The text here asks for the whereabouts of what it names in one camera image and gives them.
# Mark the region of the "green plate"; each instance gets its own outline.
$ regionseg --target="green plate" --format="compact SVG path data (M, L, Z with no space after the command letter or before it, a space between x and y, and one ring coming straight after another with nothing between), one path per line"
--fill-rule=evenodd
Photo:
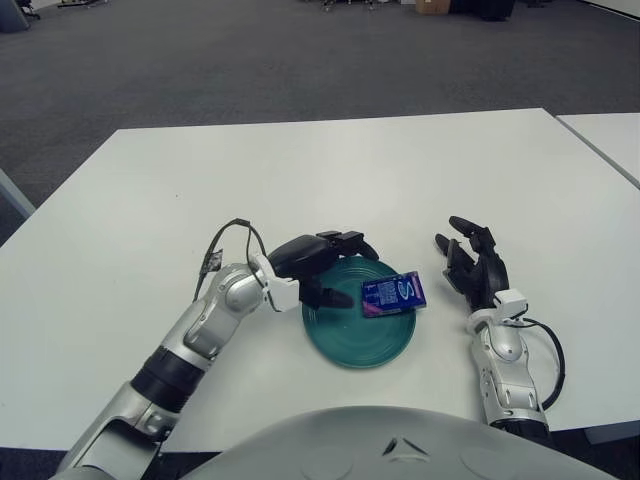
M407 346L416 324L416 312L367 318L362 313L362 282L396 275L388 265L363 257L341 258L319 276L322 286L351 295L350 309L302 306L307 335L332 362L351 368L384 365Z

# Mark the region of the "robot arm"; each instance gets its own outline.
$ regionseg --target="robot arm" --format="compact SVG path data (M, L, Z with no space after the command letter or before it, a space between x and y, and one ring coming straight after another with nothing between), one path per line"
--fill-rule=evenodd
M236 219L227 226L231 224L255 232L244 220ZM219 236L212 242L213 247ZM313 308L351 306L350 297L322 289L314 276L329 269L340 255L360 252L377 258L357 232L303 235L275 250L269 258L263 254L250 256L247 247L247 264L223 268L222 252L214 253L210 248L194 302L133 380L118 390L67 453L54 478L93 478L83 477L80 471L95 472L91 474L96 478L142 477L178 422L182 407L240 321L265 300L276 311L296 307L299 298ZM207 292L198 298L203 272L205 276L209 272L216 274Z
M465 295L472 310L467 331L473 335L471 352L478 368L487 423L552 446L528 369L529 350L518 330L526 326L520 317L528 309L527 300L509 288L506 267L494 251L489 229L459 217L451 217L449 222L469 239L478 254L474 262L455 239L436 235L436 244L447 256L444 276Z

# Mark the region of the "black cable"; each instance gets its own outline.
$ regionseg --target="black cable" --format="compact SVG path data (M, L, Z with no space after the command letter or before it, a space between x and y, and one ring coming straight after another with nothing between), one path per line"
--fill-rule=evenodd
M554 333L553 330L551 330L551 327L549 327L548 325L545 325L544 323L538 322L537 320L534 320L532 318L523 318L522 320L525 322L529 322L531 325L509 325L509 326L512 328L540 327L545 332L547 332L547 335L549 335L549 337L551 338L551 341L553 342L554 347L556 348L556 354L558 355L558 366L559 366L558 377L556 378L556 384L553 387L553 391L547 397L547 399L544 402L542 402L542 409L548 410L549 407L551 407L551 405L553 405L555 401L558 399L558 397L560 396L560 392L562 391L562 387L564 385L564 378L566 376L564 351L562 350L562 345L560 344L560 340L558 339L558 336Z
M256 272L253 268L251 268L251 263L249 263L249 245L251 244L251 233L253 232L253 227L249 228L249 235L247 236L247 248L245 250L245 257L247 259L247 266L249 267L249 270L251 270L251 273L253 274L253 278L256 279L256 282L258 282L258 285L260 285L260 288L264 288L264 284L260 281L260 279L258 278L258 275L256 275ZM261 242L260 237L258 236L257 232L256 232L256 238L258 239L258 242Z
M211 258L213 257L213 255L215 253L214 250L216 248L216 245L218 244L218 241L220 240L220 237L222 237L222 234L224 233L224 231L227 228L229 228L229 227L231 227L233 225L239 225L241 227L246 227L246 228L249 229L249 238L247 239L247 251L246 251L247 264L249 263L249 242L251 241L251 234L252 233L256 236L256 239L258 240L258 243L260 244L260 251L262 252L262 254L263 255L267 254L267 252L266 252L266 250L264 248L264 243L262 242L262 238L260 237L260 234L258 233L258 231L255 228L253 228L253 226L251 225L251 222L249 222L248 220L243 220L242 218L234 218L230 222L227 222L215 234L215 236L213 237L213 240L211 240L211 243L209 244L209 248L207 248L207 251L204 254L204 258L202 259L202 265L200 266L200 273L198 274L198 282L196 283L196 290L195 290L195 293L193 294L193 301L194 302L198 299L198 295L200 293L200 289L202 288L202 284L204 282L205 277L211 271L209 264L211 262ZM256 276L255 272L253 272L253 276L258 281L258 284L260 286L262 286L262 283L260 282L260 280L258 280L258 277Z

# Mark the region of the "floor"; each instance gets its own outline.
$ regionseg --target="floor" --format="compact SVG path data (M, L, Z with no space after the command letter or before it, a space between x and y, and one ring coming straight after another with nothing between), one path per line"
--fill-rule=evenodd
M0 168L36 206L120 128L640 111L640 23L575 0L517 3L498 23L396 3L324 13L318 0L110 0L39 13L29 31L0 34ZM21 222L0 198L0 245ZM572 455L617 458L572 435ZM622 457L603 468L637 479L637 439L614 447ZM0 479L19 478L21 454L0 450Z

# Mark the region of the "purple package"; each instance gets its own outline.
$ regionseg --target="purple package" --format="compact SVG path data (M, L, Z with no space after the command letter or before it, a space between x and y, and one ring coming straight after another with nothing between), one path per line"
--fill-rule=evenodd
M427 306L418 272L368 280L362 284L365 317L392 315Z

